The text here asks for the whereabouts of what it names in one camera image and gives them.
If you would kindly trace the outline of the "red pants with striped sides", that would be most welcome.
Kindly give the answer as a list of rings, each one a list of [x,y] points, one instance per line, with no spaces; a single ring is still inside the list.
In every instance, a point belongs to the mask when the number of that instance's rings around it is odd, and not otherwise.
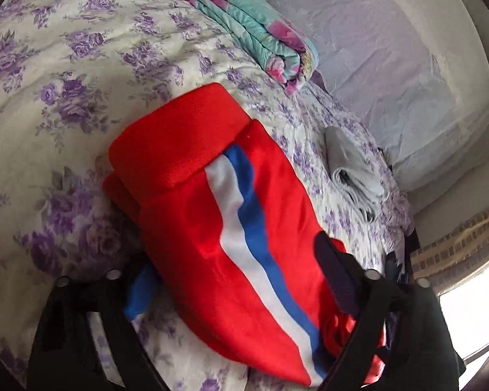
[[[319,386],[354,320],[315,259],[313,205],[262,124],[212,83],[130,124],[108,158],[104,191],[188,328],[230,360]]]

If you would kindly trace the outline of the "dark navy garment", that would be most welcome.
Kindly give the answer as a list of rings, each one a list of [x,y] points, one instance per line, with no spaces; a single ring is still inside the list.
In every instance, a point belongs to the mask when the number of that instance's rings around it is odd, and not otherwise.
[[[385,257],[384,274],[393,282],[412,283],[412,253],[421,248],[416,230],[404,235],[404,240],[397,246],[396,251]]]

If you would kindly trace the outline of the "checkered beige cloth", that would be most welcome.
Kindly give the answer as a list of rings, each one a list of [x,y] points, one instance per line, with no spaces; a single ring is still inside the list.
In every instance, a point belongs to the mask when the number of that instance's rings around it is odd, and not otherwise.
[[[413,279],[427,280],[437,295],[481,273],[489,265],[489,208],[413,252],[411,262]]]

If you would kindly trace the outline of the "folded grey garment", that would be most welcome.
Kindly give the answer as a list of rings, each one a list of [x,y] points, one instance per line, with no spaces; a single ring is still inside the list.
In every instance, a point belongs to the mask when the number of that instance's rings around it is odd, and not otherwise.
[[[333,186],[364,223],[373,223],[390,192],[379,174],[342,129],[324,132],[328,169]]]

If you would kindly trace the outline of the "purple floral bed quilt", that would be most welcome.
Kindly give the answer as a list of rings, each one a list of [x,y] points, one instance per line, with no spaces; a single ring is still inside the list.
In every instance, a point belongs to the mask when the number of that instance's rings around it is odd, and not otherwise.
[[[26,381],[38,320],[61,275],[122,264],[138,234],[101,189],[131,122],[211,82],[263,123],[319,223],[365,268],[412,229],[406,196],[353,114],[309,84],[289,97],[224,29],[184,0],[4,0],[0,7],[0,363]],[[332,185],[324,131],[350,136],[390,190],[364,223]]]

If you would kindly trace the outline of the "folded teal floral blanket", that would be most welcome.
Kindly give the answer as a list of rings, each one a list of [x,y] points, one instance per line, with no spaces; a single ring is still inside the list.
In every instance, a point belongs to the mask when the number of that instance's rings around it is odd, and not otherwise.
[[[319,56],[313,43],[265,0],[185,0],[235,37],[286,94],[310,81]]]

